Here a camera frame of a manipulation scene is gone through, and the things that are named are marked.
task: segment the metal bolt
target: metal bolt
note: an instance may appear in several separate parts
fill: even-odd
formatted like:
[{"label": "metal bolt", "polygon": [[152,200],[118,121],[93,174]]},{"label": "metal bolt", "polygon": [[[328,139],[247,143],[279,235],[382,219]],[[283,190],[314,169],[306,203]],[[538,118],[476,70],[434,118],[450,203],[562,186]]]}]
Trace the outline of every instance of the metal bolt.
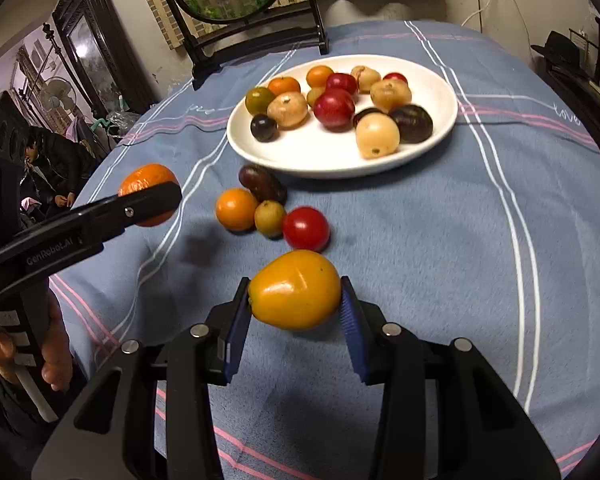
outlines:
[{"label": "metal bolt", "polygon": [[459,337],[454,341],[454,346],[461,352],[468,352],[474,345],[468,339],[464,337]]},{"label": "metal bolt", "polygon": [[209,333],[209,327],[204,323],[199,323],[191,327],[190,333],[193,337],[204,337]]},{"label": "metal bolt", "polygon": [[385,323],[382,326],[382,333],[384,335],[388,335],[388,336],[400,335],[401,332],[402,332],[402,329],[400,328],[400,325],[395,324],[395,323]]},{"label": "metal bolt", "polygon": [[130,339],[129,341],[125,341],[122,343],[122,351],[125,354],[132,354],[136,352],[140,348],[140,343],[135,339]]}]

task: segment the oval plate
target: oval plate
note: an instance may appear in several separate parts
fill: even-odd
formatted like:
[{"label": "oval plate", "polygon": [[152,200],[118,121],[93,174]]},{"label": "oval plate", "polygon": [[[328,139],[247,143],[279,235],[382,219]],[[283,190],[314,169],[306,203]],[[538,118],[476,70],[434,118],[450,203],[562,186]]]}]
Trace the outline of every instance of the oval plate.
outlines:
[{"label": "oval plate", "polygon": [[[265,168],[307,178],[350,178],[380,173],[409,162],[429,151],[446,137],[458,116],[458,101],[451,86],[439,75],[417,63],[389,56],[354,54],[321,58],[290,68],[276,75],[295,77],[304,95],[310,90],[306,73],[312,66],[325,64],[335,72],[350,73],[356,65],[366,65],[384,76],[400,72],[409,81],[413,103],[423,107],[433,119],[433,134],[419,144],[400,144],[398,151],[374,160],[365,160],[356,146],[353,129],[334,133],[322,126],[313,113],[299,128],[281,130],[271,142],[258,142],[251,135],[251,114],[238,103],[229,117],[226,134],[238,155]],[[373,106],[368,94],[360,94],[356,112]]]}]

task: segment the yellow mango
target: yellow mango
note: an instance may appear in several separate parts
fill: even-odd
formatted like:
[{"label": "yellow mango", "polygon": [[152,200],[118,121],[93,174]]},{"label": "yellow mango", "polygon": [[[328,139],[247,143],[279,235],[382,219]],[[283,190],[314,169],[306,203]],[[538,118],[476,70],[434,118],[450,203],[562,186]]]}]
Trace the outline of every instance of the yellow mango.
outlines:
[{"label": "yellow mango", "polygon": [[285,330],[319,325],[340,303],[340,277],[333,264],[313,251],[291,251],[264,267],[249,284],[256,319]]}]

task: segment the plate rim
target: plate rim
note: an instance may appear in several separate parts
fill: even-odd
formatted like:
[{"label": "plate rim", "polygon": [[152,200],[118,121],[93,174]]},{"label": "plate rim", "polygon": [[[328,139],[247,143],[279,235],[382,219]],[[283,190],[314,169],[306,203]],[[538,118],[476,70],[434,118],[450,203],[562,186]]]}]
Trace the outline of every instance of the plate rim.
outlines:
[{"label": "plate rim", "polygon": [[238,102],[238,104],[235,105],[234,109],[231,111],[231,114],[229,115],[229,118],[227,120],[226,136],[227,136],[229,144],[231,145],[234,152],[237,153],[238,155],[240,155],[245,160],[249,161],[251,164],[257,164],[257,165],[263,166],[264,168],[269,168],[270,170],[280,171],[282,173],[293,174],[293,175],[298,175],[298,176],[304,175],[304,176],[310,176],[313,178],[328,178],[328,176],[326,176],[326,175],[331,175],[331,178],[355,178],[357,176],[361,176],[360,172],[362,172],[362,175],[380,173],[381,171],[389,171],[389,170],[392,170],[393,168],[396,168],[397,166],[401,166],[402,164],[407,164],[410,160],[413,160],[414,158],[417,158],[417,157],[423,155],[424,153],[427,153],[429,150],[433,149],[437,144],[442,142],[442,140],[445,139],[446,136],[448,136],[448,134],[451,132],[454,125],[456,124],[456,120],[458,119],[459,107],[458,107],[458,97],[456,96],[456,92],[454,91],[453,87],[445,79],[442,78],[442,76],[436,74],[429,67],[424,66],[420,63],[416,63],[415,61],[412,61],[410,59],[404,59],[404,58],[395,57],[395,56],[384,56],[382,54],[343,54],[340,56],[320,57],[318,59],[314,59],[311,61],[307,61],[305,63],[301,63],[299,65],[289,67],[285,71],[277,73],[274,76],[268,78],[267,80],[264,80],[258,86],[266,86],[272,79],[274,79],[276,77],[280,77],[281,75],[284,75],[286,72],[289,72],[290,70],[296,70],[296,69],[302,68],[305,65],[315,65],[316,63],[320,62],[320,60],[325,60],[325,62],[326,62],[326,60],[328,60],[328,59],[344,59],[344,58],[351,58],[351,57],[358,57],[358,56],[376,57],[376,58],[389,59],[389,60],[396,59],[396,60],[400,60],[401,62],[411,63],[411,64],[414,64],[414,65],[417,65],[417,66],[423,68],[424,70],[427,70],[428,72],[430,72],[431,75],[438,78],[444,84],[444,86],[448,87],[449,91],[454,96],[454,99],[453,99],[454,110],[453,110],[453,113],[451,114],[452,117],[450,116],[449,124],[444,125],[444,128],[443,128],[444,131],[442,131],[442,133],[440,133],[438,136],[429,137],[429,139],[425,140],[423,143],[420,143],[420,144],[424,144],[425,146],[423,146],[424,149],[420,150],[417,153],[408,153],[408,152],[392,153],[389,156],[382,156],[382,157],[376,158],[363,166],[356,166],[353,168],[327,168],[324,170],[322,170],[322,169],[321,170],[312,170],[312,169],[301,169],[301,168],[299,168],[299,169],[289,168],[286,165],[279,164],[277,162],[272,162],[269,159],[260,158],[258,156],[251,155],[250,153],[245,152],[242,148],[240,148],[240,146],[237,145],[236,140],[234,138],[234,133],[231,130],[230,125],[232,123],[232,119],[234,118],[234,115],[237,114],[238,108],[244,104],[245,97],[243,97]]}]

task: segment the plastic fruit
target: plastic fruit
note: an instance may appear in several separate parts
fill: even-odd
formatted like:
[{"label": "plastic fruit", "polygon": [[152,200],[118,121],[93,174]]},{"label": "plastic fruit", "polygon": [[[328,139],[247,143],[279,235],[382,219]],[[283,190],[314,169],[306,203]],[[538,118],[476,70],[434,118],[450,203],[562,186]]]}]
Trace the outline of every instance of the plastic fruit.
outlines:
[{"label": "plastic fruit", "polygon": [[403,76],[400,72],[389,72],[382,79],[399,79],[400,81],[404,81],[405,83],[409,84],[407,78],[405,78],[405,76]]},{"label": "plastic fruit", "polygon": [[275,77],[269,81],[269,85],[267,87],[277,96],[285,92],[300,91],[300,83],[298,80],[289,76]]},{"label": "plastic fruit", "polygon": [[409,85],[399,79],[378,81],[372,85],[370,93],[373,104],[384,113],[411,102]]},{"label": "plastic fruit", "polygon": [[273,139],[277,132],[278,125],[276,121],[265,114],[257,114],[251,120],[251,135],[260,142],[267,142]]},{"label": "plastic fruit", "polygon": [[314,66],[306,73],[306,82],[311,88],[324,87],[327,85],[327,78],[331,74],[333,74],[333,70],[328,66]]},{"label": "plastic fruit", "polygon": [[280,94],[267,108],[267,115],[281,128],[292,128],[300,124],[307,114],[306,100],[300,92]]},{"label": "plastic fruit", "polygon": [[369,114],[358,123],[356,144],[363,158],[389,155],[400,144],[400,131],[391,117],[384,114]]},{"label": "plastic fruit", "polygon": [[294,249],[319,253],[327,246],[331,229],[324,215],[313,207],[303,206],[287,214],[282,222],[282,234]]},{"label": "plastic fruit", "polygon": [[265,200],[256,208],[253,216],[256,229],[267,238],[276,238],[282,234],[282,221],[286,212],[282,204],[273,200]]},{"label": "plastic fruit", "polygon": [[238,180],[259,202],[265,200],[273,200],[281,204],[286,202],[286,188],[264,168],[247,164],[240,168]]},{"label": "plastic fruit", "polygon": [[306,95],[306,102],[307,104],[313,108],[314,104],[315,104],[315,100],[320,97],[322,94],[324,94],[324,86],[317,86],[315,88],[311,88],[311,90],[309,90],[309,93]]},{"label": "plastic fruit", "polygon": [[264,86],[256,86],[247,92],[244,98],[244,105],[251,115],[266,114],[267,106],[275,99],[276,96],[268,88]]},{"label": "plastic fruit", "polygon": [[355,113],[353,98],[347,91],[339,88],[325,90],[314,103],[315,118],[333,130],[349,127]]},{"label": "plastic fruit", "polygon": [[356,78],[349,74],[341,74],[339,72],[331,74],[327,78],[325,87],[327,90],[331,88],[341,88],[342,90],[349,92],[353,97],[358,94],[358,83],[356,82]]},{"label": "plastic fruit", "polygon": [[257,207],[258,201],[247,190],[229,189],[216,201],[216,218],[229,231],[246,231],[253,227]]},{"label": "plastic fruit", "polygon": [[374,107],[365,108],[364,110],[360,110],[357,114],[355,114],[353,116],[353,121],[352,121],[353,122],[353,127],[354,128],[357,127],[358,123],[360,122],[360,119],[362,119],[362,117],[364,117],[365,115],[368,115],[368,114],[381,114],[381,113],[382,113],[381,110],[379,110],[378,108],[374,108]]},{"label": "plastic fruit", "polygon": [[[142,168],[138,168],[133,173],[129,173],[118,188],[118,196],[125,196],[136,191],[142,191],[148,187],[164,184],[165,182],[175,182],[178,184],[178,179],[166,166],[161,164],[147,164]],[[154,218],[138,222],[137,225],[142,227],[154,227],[166,222],[173,215],[174,211],[167,211]]]},{"label": "plastic fruit", "polygon": [[364,65],[357,65],[351,70],[351,75],[358,83],[358,89],[365,94],[371,90],[371,85],[381,80],[380,73],[377,70]]},{"label": "plastic fruit", "polygon": [[284,330],[318,326],[340,304],[340,277],[333,264],[312,251],[283,254],[249,283],[254,317]]},{"label": "plastic fruit", "polygon": [[433,133],[433,120],[424,108],[404,105],[389,112],[400,130],[402,142],[416,143],[429,139]]}]

